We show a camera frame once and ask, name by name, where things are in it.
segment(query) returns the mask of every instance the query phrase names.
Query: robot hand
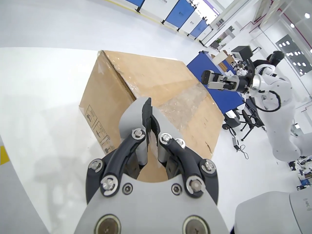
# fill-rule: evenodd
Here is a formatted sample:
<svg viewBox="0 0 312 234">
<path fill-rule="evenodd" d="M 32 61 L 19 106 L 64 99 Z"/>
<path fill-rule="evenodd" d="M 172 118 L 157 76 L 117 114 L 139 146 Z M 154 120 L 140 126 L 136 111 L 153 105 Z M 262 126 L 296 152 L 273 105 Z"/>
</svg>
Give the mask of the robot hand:
<svg viewBox="0 0 312 234">
<path fill-rule="evenodd" d="M 182 135 L 155 107 L 139 98 L 119 122 L 120 146 L 93 160 L 86 179 L 87 208 L 75 234 L 228 233 L 216 203 L 215 164 L 189 149 Z M 168 180 L 136 180 L 147 164 L 149 134 Z"/>
</svg>

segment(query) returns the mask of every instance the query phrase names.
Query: window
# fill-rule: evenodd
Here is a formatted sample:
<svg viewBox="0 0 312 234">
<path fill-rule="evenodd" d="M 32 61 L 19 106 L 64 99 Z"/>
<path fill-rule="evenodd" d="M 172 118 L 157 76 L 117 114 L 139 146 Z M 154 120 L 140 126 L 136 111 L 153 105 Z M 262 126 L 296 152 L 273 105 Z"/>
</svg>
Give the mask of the window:
<svg viewBox="0 0 312 234">
<path fill-rule="evenodd" d="M 276 42 L 284 54 L 289 55 L 287 59 L 292 63 L 293 68 L 297 71 L 300 77 L 312 70 L 312 66 L 308 59 L 303 55 L 299 47 L 293 42 L 289 35 L 286 35 L 281 40 Z"/>
</svg>

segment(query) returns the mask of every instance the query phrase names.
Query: packing tape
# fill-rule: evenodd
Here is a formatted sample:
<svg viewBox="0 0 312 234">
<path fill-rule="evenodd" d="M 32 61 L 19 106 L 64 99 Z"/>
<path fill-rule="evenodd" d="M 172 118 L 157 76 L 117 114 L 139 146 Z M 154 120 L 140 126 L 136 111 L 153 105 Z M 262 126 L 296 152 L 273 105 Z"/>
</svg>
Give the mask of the packing tape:
<svg viewBox="0 0 312 234">
<path fill-rule="evenodd" d="M 201 83 L 198 83 L 158 106 L 158 109 L 181 132 L 206 97 L 207 89 Z"/>
</svg>

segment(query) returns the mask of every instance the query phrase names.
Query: metal screw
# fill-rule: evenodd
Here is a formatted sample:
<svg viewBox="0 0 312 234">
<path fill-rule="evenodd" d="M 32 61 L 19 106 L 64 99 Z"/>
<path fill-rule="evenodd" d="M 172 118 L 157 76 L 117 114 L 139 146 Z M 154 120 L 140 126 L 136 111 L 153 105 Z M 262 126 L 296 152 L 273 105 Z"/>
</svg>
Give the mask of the metal screw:
<svg viewBox="0 0 312 234">
<path fill-rule="evenodd" d="M 176 138 L 175 140 L 183 149 L 185 148 L 185 141 L 182 138 Z"/>
<path fill-rule="evenodd" d="M 213 167 L 214 166 L 212 164 L 207 163 L 207 162 L 205 163 L 205 168 L 206 168 L 207 171 L 211 171 Z"/>
<path fill-rule="evenodd" d="M 114 175 L 106 175 L 101 180 L 102 187 L 104 189 L 104 196 L 113 195 L 118 188 L 118 179 Z"/>
<path fill-rule="evenodd" d="M 89 164 L 88 168 L 98 173 L 102 169 L 103 165 L 104 163 L 101 159 L 95 159 Z"/>
<path fill-rule="evenodd" d="M 108 178 L 106 181 L 103 182 L 104 190 L 112 190 L 114 186 L 113 180 Z"/>
<path fill-rule="evenodd" d="M 170 136 L 168 134 L 163 135 L 162 140 L 168 142 L 170 140 Z"/>
<path fill-rule="evenodd" d="M 91 164 L 91 169 L 92 170 L 97 170 L 99 167 L 100 167 L 100 163 L 99 162 L 93 162 L 92 164 Z"/>
<path fill-rule="evenodd" d="M 209 173 L 209 174 L 213 174 L 216 170 L 215 164 L 211 160 L 208 160 L 208 159 L 205 160 L 205 163 L 204 165 L 202 165 L 201 168 L 204 172 Z"/>
<path fill-rule="evenodd" d="M 136 140 L 143 139 L 145 135 L 143 134 L 142 129 L 136 128 L 132 130 L 132 137 Z"/>
<path fill-rule="evenodd" d="M 140 137 L 140 136 L 142 136 L 142 130 L 140 130 L 140 129 L 137 129 L 136 131 L 135 131 L 135 136 L 136 137 Z"/>
<path fill-rule="evenodd" d="M 174 195 L 179 196 L 182 193 L 182 188 L 179 184 L 173 184 L 171 187 L 171 191 Z"/>
<path fill-rule="evenodd" d="M 199 180 L 193 180 L 191 182 L 191 188 L 194 192 L 199 192 L 202 189 L 202 184 L 200 183 Z"/>
<path fill-rule="evenodd" d="M 164 145 L 168 145 L 170 139 L 172 139 L 172 136 L 168 133 L 162 133 L 159 137 L 159 141 Z"/>
<path fill-rule="evenodd" d="M 129 195 L 131 194 L 133 190 L 133 187 L 130 183 L 126 183 L 123 188 L 122 188 L 122 192 L 125 194 L 125 195 Z"/>
</svg>

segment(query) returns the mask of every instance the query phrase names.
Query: cardboard box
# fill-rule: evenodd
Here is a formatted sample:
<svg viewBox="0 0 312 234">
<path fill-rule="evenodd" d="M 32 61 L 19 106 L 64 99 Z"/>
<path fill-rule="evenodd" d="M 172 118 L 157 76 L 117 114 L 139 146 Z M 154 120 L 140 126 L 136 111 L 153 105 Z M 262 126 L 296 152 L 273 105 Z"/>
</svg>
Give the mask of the cardboard box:
<svg viewBox="0 0 312 234">
<path fill-rule="evenodd" d="M 231 55 L 229 55 L 227 52 L 226 52 L 226 50 L 223 50 L 224 52 L 225 52 L 225 54 L 227 55 L 227 58 L 225 59 L 226 61 L 227 61 L 227 63 L 228 64 L 232 64 L 235 60 L 234 60 L 234 58 L 231 56 Z"/>
<path fill-rule="evenodd" d="M 223 114 L 184 63 L 113 51 L 99 52 L 79 106 L 105 154 L 119 146 L 120 117 L 138 97 L 151 97 L 152 106 L 167 116 L 189 148 L 212 157 Z M 167 179 L 155 149 L 148 149 L 141 181 Z"/>
</svg>

